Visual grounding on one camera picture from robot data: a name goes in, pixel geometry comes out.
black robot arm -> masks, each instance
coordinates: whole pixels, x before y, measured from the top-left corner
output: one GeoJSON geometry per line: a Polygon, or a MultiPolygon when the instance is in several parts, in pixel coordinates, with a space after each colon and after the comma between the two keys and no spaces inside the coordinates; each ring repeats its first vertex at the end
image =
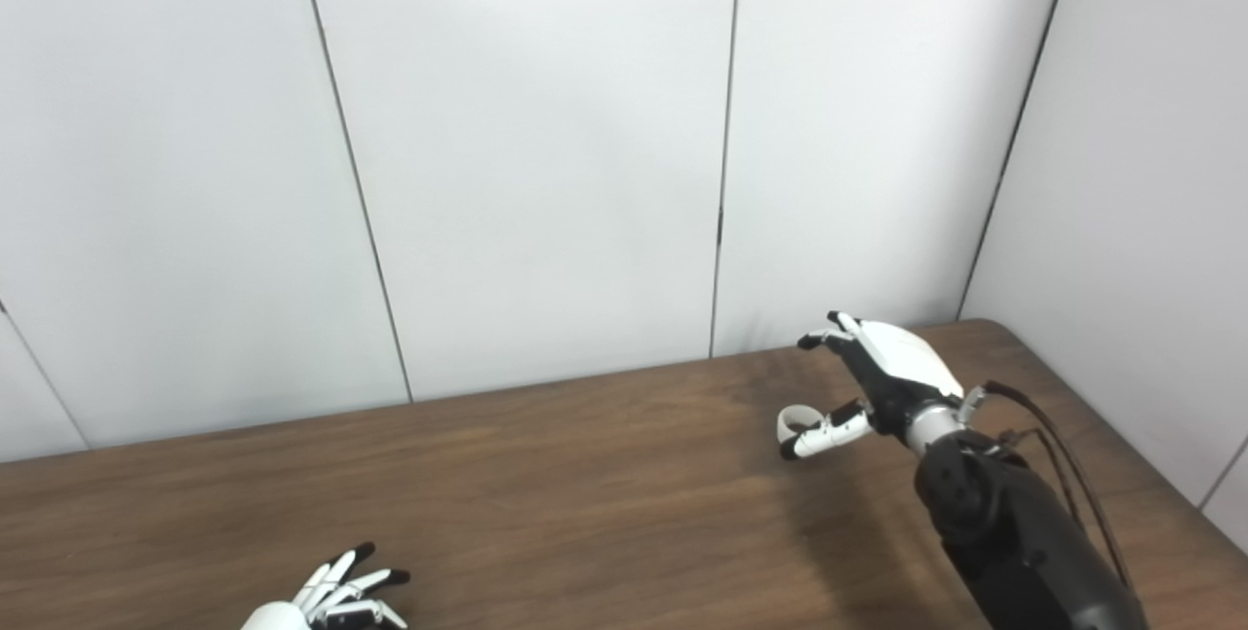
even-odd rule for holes
{"type": "MultiPolygon", "coordinates": [[[[995,630],[1147,630],[1109,533],[1117,570],[1023,458],[1002,439],[971,429],[971,417],[991,387],[1025,395],[992,382],[990,389],[963,395],[921,337],[844,313],[829,318],[836,327],[809,333],[799,347],[830,347],[865,398],[856,410],[842,407],[817,420],[819,413],[806,407],[785,409],[778,424],[785,458],[856,439],[861,433],[845,434],[854,424],[846,413],[856,413],[859,430],[869,425],[895,435],[919,457],[919,498],[955,571],[995,630]],[[839,427],[832,425],[835,413],[839,427]]],[[[1082,469],[1076,472],[1086,483],[1082,469]]],[[[1099,508],[1094,513],[1104,524],[1099,508]]]]}

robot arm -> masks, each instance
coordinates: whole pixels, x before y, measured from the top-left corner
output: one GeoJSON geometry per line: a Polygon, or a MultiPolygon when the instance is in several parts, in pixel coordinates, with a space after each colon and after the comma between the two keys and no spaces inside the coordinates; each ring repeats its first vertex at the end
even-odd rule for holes
{"type": "MultiPolygon", "coordinates": [[[[922,337],[836,311],[829,319],[836,327],[807,333],[797,346],[841,356],[865,398],[826,417],[785,408],[776,425],[781,457],[810,457],[867,429],[895,435],[919,457],[915,489],[995,630],[1147,629],[1126,569],[1114,574],[1023,458],[970,425],[990,393],[1020,403],[1026,395],[993,382],[963,395],[922,337]]],[[[1108,534],[1107,541],[1117,564],[1108,534]]]]}
{"type": "Polygon", "coordinates": [[[364,543],[326,561],[292,600],[263,604],[242,630],[406,630],[407,623],[386,601],[364,596],[383,586],[406,584],[407,571],[382,569],[344,580],[376,549],[364,543]]]}

wire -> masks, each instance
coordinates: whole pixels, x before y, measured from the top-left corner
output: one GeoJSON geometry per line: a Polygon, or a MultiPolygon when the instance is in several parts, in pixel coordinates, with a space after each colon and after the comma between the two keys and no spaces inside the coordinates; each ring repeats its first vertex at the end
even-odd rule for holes
{"type": "Polygon", "coordinates": [[[1028,412],[1040,420],[1040,424],[1048,430],[1048,434],[1053,437],[1053,443],[1057,444],[1058,449],[1062,450],[1062,455],[1066,457],[1066,462],[1071,465],[1071,473],[1075,474],[1075,479],[1080,483],[1080,488],[1083,489],[1083,495],[1087,497],[1088,505],[1092,506],[1092,516],[1096,519],[1097,526],[1101,528],[1101,535],[1104,536],[1104,546],[1109,550],[1109,559],[1113,561],[1114,569],[1118,571],[1118,579],[1122,580],[1123,586],[1134,591],[1136,586],[1131,581],[1131,574],[1127,571],[1127,564],[1122,559],[1122,549],[1118,548],[1118,540],[1113,536],[1113,530],[1109,529],[1109,519],[1104,515],[1104,509],[1101,506],[1101,498],[1097,498],[1092,487],[1088,484],[1087,473],[1083,470],[1083,465],[1080,463],[1078,457],[1075,457],[1075,452],[1071,450],[1070,444],[1062,438],[1057,432],[1057,424],[1048,418],[1048,414],[1040,409],[1038,404],[1032,402],[1027,394],[1021,390],[1015,389],[1015,387],[1007,387],[1000,384],[998,382],[985,382],[983,389],[988,390],[990,394],[1003,395],[1011,399],[1016,404],[1021,404],[1028,412]]]}
{"type": "Polygon", "coordinates": [[[1083,518],[1080,515],[1078,502],[1075,500],[1075,492],[1071,489],[1071,480],[1066,475],[1066,467],[1062,467],[1061,460],[1057,459],[1057,450],[1053,449],[1053,444],[1048,440],[1048,435],[1045,434],[1038,427],[1033,427],[1030,430],[1023,430],[1022,433],[1006,432],[1002,435],[1002,443],[1008,448],[1015,448],[1017,443],[1027,439],[1027,435],[1035,435],[1040,440],[1040,444],[1045,445],[1045,452],[1048,453],[1048,462],[1053,467],[1053,472],[1057,473],[1057,483],[1062,487],[1062,497],[1066,498],[1066,508],[1071,511],[1071,518],[1075,519],[1075,524],[1083,529],[1083,518]]]}

wooden table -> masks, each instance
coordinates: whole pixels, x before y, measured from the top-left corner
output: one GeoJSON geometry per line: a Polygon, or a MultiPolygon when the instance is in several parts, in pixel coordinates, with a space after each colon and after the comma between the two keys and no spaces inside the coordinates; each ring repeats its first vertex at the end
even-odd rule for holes
{"type": "MultiPolygon", "coordinates": [[[[922,333],[963,384],[1021,387],[1065,427],[1154,629],[1248,628],[1248,559],[1026,347],[985,322],[922,333]]],[[[363,569],[412,571],[382,598],[418,630],[985,628],[905,448],[778,458],[784,404],[856,393],[834,354],[766,351],[7,464],[0,609],[231,630],[374,540],[363,569]]],[[[1027,422],[990,403],[981,423],[1027,422]]]]}

panel seam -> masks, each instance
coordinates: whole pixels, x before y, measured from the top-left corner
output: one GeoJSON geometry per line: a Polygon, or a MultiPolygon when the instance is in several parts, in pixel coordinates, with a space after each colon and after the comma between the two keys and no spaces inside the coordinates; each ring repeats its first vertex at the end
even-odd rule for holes
{"type": "Polygon", "coordinates": [[[715,226],[715,269],[710,291],[710,341],[706,359],[715,356],[715,318],[719,311],[719,261],[724,247],[724,193],[728,187],[728,141],[733,122],[733,70],[736,61],[736,11],[740,0],[733,0],[733,21],[728,36],[728,87],[724,96],[724,143],[719,160],[719,216],[715,226]]]}
{"type": "Polygon", "coordinates": [[[47,371],[44,368],[44,363],[40,362],[39,356],[36,356],[35,351],[31,349],[30,342],[26,341],[25,333],[22,333],[21,328],[17,327],[17,319],[14,318],[12,313],[9,313],[9,311],[4,309],[4,306],[0,306],[0,314],[5,314],[5,317],[9,318],[9,324],[11,324],[12,327],[14,336],[17,336],[17,342],[21,342],[21,347],[24,351],[26,351],[26,356],[30,358],[30,362],[35,364],[36,371],[39,371],[39,376],[44,378],[44,384],[47,385],[47,389],[51,392],[52,398],[56,399],[56,404],[61,407],[61,412],[65,413],[65,417],[70,422],[70,425],[74,427],[75,433],[77,433],[79,439],[82,440],[82,447],[85,447],[89,450],[92,450],[95,447],[92,447],[91,440],[87,439],[86,433],[82,432],[82,427],[79,424],[77,418],[74,417],[74,412],[71,412],[70,407],[65,403],[65,399],[61,395],[61,390],[57,389],[56,384],[52,382],[52,378],[49,377],[47,371]]]}
{"type": "Polygon", "coordinates": [[[1199,504],[1196,506],[1198,510],[1204,511],[1204,506],[1209,505],[1209,502],[1213,500],[1213,494],[1218,493],[1218,488],[1222,487],[1227,475],[1229,475],[1231,470],[1239,463],[1239,458],[1243,457],[1244,449],[1248,449],[1248,435],[1244,435],[1244,440],[1239,443],[1239,448],[1236,450],[1234,455],[1231,457],[1231,462],[1222,470],[1222,473],[1218,474],[1218,478],[1213,479],[1213,485],[1209,487],[1209,492],[1204,494],[1204,498],[1201,498],[1199,504]]]}
{"type": "Polygon", "coordinates": [[[1060,0],[1052,0],[1048,6],[1048,17],[1045,20],[1045,29],[1040,34],[1040,44],[1036,47],[1036,59],[1031,65],[1031,72],[1027,75],[1027,86],[1022,92],[1022,102],[1018,105],[1018,115],[1015,119],[1013,128],[1010,132],[1010,142],[1006,145],[1006,155],[1001,160],[1001,171],[997,173],[997,182],[992,187],[992,200],[988,202],[988,212],[983,218],[983,226],[980,230],[980,240],[975,245],[975,256],[971,257],[971,267],[966,274],[966,284],[962,287],[962,298],[957,302],[957,314],[955,319],[962,319],[962,311],[966,309],[966,298],[971,294],[971,282],[975,279],[975,271],[980,267],[980,256],[983,252],[983,242],[988,236],[988,226],[992,222],[992,213],[997,208],[997,200],[1001,196],[1001,186],[1006,177],[1006,168],[1010,167],[1010,158],[1013,156],[1015,142],[1018,140],[1018,131],[1022,127],[1022,119],[1027,111],[1027,102],[1031,100],[1032,85],[1036,82],[1036,74],[1040,71],[1040,60],[1045,55],[1045,45],[1048,42],[1048,31],[1053,25],[1053,16],[1057,12],[1057,2],[1060,0]]]}
{"type": "Polygon", "coordinates": [[[316,31],[317,39],[321,41],[321,52],[324,55],[324,67],[327,74],[329,74],[329,87],[333,91],[333,105],[338,112],[338,125],[342,128],[342,140],[347,147],[347,160],[351,163],[351,176],[356,181],[356,195],[359,198],[359,211],[364,217],[364,230],[368,235],[368,247],[373,252],[373,264],[377,269],[377,282],[382,291],[382,301],[386,304],[386,316],[389,321],[391,336],[394,339],[394,354],[398,356],[399,372],[403,374],[403,389],[407,392],[408,403],[416,403],[414,395],[412,395],[412,382],[407,373],[407,361],[403,359],[403,344],[398,337],[398,324],[394,322],[394,309],[391,304],[389,289],[386,284],[386,274],[382,271],[382,257],[377,251],[377,238],[373,233],[373,221],[368,213],[368,203],[364,200],[364,186],[359,180],[359,165],[356,162],[356,146],[351,141],[351,128],[347,127],[347,112],[342,106],[342,94],[338,91],[338,76],[333,71],[333,60],[329,56],[329,41],[326,39],[324,34],[324,21],[321,21],[321,4],[317,0],[310,0],[312,4],[312,16],[316,19],[316,31]]]}

